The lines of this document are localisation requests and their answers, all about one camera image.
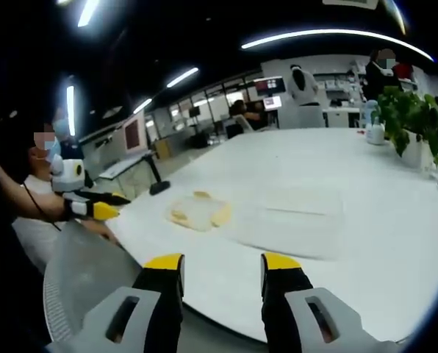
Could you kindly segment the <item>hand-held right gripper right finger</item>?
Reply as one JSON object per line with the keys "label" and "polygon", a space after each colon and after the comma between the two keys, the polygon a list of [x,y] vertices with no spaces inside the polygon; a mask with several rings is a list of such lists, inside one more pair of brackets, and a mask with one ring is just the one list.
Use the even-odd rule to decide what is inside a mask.
{"label": "hand-held right gripper right finger", "polygon": [[261,254],[262,322],[270,352],[398,352],[363,329],[360,315],[325,288],[316,288],[301,264],[283,254]]}

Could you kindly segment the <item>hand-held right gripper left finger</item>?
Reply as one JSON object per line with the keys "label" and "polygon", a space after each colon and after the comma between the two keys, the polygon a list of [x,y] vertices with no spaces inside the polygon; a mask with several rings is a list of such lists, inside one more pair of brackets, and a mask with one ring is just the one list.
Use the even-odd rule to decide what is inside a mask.
{"label": "hand-held right gripper left finger", "polygon": [[116,289],[84,317],[72,338],[48,352],[176,352],[182,325],[184,255],[155,257],[134,287]]}

